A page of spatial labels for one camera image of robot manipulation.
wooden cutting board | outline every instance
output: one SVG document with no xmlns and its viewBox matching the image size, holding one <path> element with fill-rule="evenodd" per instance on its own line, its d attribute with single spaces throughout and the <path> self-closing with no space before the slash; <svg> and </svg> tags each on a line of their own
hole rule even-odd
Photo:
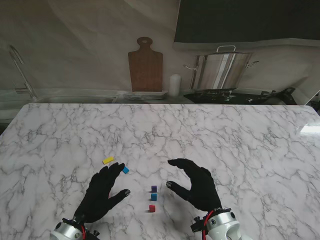
<svg viewBox="0 0 320 240">
<path fill-rule="evenodd" d="M 149 37 L 139 37 L 136 42 L 139 50 L 128 53 L 132 91 L 161 92 L 163 54 L 150 48 L 153 41 Z"/>
</svg>

stack of plates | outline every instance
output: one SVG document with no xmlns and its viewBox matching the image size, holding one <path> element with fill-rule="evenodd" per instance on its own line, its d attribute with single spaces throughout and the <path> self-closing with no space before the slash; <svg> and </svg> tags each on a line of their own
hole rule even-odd
<svg viewBox="0 0 320 240">
<path fill-rule="evenodd" d="M 134 91 L 123 94 L 128 100 L 161 100 L 164 99 L 168 91 Z"/>
</svg>

white candle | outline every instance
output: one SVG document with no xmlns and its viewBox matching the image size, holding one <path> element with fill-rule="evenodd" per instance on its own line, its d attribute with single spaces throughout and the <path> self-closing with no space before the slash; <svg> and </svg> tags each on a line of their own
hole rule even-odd
<svg viewBox="0 0 320 240">
<path fill-rule="evenodd" d="M 181 76 L 179 74 L 173 74 L 170 77 L 169 96 L 177 97 L 180 92 Z"/>
</svg>

yellow block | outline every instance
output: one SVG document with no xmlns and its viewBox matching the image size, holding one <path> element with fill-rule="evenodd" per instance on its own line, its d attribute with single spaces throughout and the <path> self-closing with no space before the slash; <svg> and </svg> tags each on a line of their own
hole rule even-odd
<svg viewBox="0 0 320 240">
<path fill-rule="evenodd" d="M 113 156 L 107 157 L 105 160 L 103 160 L 103 164 L 106 165 L 107 163 L 112 162 L 113 160 L 115 160 L 115 158 Z"/>
</svg>

pot handle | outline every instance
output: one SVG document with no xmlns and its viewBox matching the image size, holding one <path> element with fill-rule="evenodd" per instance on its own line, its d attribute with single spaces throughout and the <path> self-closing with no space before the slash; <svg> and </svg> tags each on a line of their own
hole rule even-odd
<svg viewBox="0 0 320 240">
<path fill-rule="evenodd" d="M 218 46 L 218 48 L 216 49 L 216 53 L 219 52 L 219 48 L 231 48 L 231 47 L 233 47 L 233 51 L 235 52 L 236 51 L 235 45 L 221 45 L 221 46 Z"/>
<path fill-rule="evenodd" d="M 187 65 L 183 65 L 186 69 L 190 69 L 190 70 L 193 70 L 193 71 L 195 71 L 195 70 L 197 70 L 197 67 L 189 67 L 189 66 L 187 66 Z"/>
<path fill-rule="evenodd" d="M 258 63 L 259 63 L 259 61 L 254 61 L 254 62 L 251 63 L 251 64 L 247 63 L 246 66 L 245 66 L 245 68 L 246 68 L 246 69 L 251 68 L 251 67 L 253 67 L 254 65 L 256 65 L 256 64 L 258 64 Z"/>
</svg>

